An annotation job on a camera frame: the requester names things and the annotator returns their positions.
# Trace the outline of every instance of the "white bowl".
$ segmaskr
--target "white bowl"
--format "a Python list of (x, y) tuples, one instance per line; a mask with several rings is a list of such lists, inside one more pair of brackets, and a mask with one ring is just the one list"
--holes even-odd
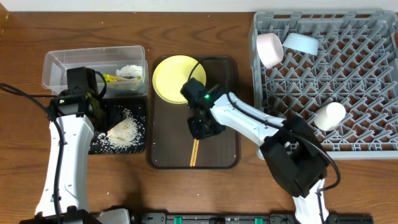
[(317, 39), (295, 33), (289, 34), (283, 44), (284, 47), (312, 55), (318, 55), (318, 45)]

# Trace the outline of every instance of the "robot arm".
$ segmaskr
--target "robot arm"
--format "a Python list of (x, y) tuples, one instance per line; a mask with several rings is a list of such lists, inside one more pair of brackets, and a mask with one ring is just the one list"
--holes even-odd
[[(57, 118), (57, 122), (65, 140), (59, 182), (60, 211), (65, 213), (69, 206), (76, 206), (77, 210), (90, 212), (86, 197), (87, 159), (94, 127), (87, 116), (76, 117), (74, 114), (61, 116)], [(50, 132), (49, 168), (42, 198), (36, 208), (36, 214), (41, 213), (44, 217), (55, 215), (52, 196), (60, 138), (53, 122), (50, 123)]]
[[(318, 201), (317, 190), (325, 182), (328, 161), (312, 145), (292, 139), (280, 130), (300, 133), (321, 149), (311, 127), (303, 119), (286, 120), (265, 114), (217, 86), (206, 90), (194, 78), (184, 84), (181, 94), (188, 100), (188, 106), (194, 109), (194, 117), (188, 119), (194, 138), (219, 134), (225, 126), (237, 130), (260, 147), (275, 181), (293, 196), (299, 222), (322, 224), (320, 207), (324, 221), (327, 219), (328, 210), (323, 196)], [(267, 126), (265, 121), (274, 127)], [(288, 153), (286, 147), (292, 141), (297, 141), (300, 147)]]

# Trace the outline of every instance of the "plastic container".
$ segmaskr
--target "plastic container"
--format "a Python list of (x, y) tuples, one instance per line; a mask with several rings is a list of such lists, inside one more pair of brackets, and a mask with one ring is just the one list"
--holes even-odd
[[(141, 46), (51, 51), (45, 56), (42, 86), (52, 90), (53, 94), (59, 94), (67, 89), (69, 68), (87, 67), (116, 75), (116, 70), (126, 65), (142, 66), (142, 78), (137, 81), (107, 83), (105, 98), (148, 94), (148, 64), (145, 61), (145, 50)], [(101, 91), (104, 84), (100, 77), (97, 77), (97, 83)]]
[[(257, 12), (249, 33), (254, 107), (273, 116), (301, 116), (334, 159), (398, 159), (397, 15), (392, 11)], [(258, 35), (291, 33), (319, 41), (317, 55), (285, 49), (267, 69)], [(332, 131), (318, 129), (315, 112), (331, 103), (347, 111)]]

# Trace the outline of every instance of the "brown tray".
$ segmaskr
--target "brown tray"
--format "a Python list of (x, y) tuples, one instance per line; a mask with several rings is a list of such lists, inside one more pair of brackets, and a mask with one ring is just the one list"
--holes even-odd
[[(159, 57), (152, 71), (158, 64), (173, 55)], [(191, 56), (201, 60), (208, 56)], [(217, 83), (225, 84), (226, 67), (232, 71), (231, 87), (238, 76), (235, 61), (228, 56), (216, 56), (221, 60), (205, 60), (202, 65), (206, 71), (206, 87), (211, 88)], [(226, 128), (221, 134), (198, 142), (196, 159), (193, 157), (193, 144), (187, 119), (193, 111), (186, 104), (175, 105), (162, 100), (151, 85), (151, 121), (152, 131), (149, 132), (150, 146), (147, 151), (149, 163), (158, 169), (229, 169), (239, 161), (238, 133)]]

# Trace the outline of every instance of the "clear plastic container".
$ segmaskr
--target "clear plastic container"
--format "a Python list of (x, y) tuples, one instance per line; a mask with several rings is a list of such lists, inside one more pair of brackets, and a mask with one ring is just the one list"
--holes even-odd
[[(116, 70), (126, 65), (141, 66), (142, 78), (136, 81), (107, 83), (105, 98), (148, 94), (148, 64), (145, 61), (145, 50), (141, 46), (51, 51), (45, 56), (42, 86), (52, 90), (54, 94), (59, 94), (68, 88), (69, 68), (87, 67), (102, 74), (116, 75)], [(97, 83), (101, 91), (104, 83), (100, 77), (97, 77)]]

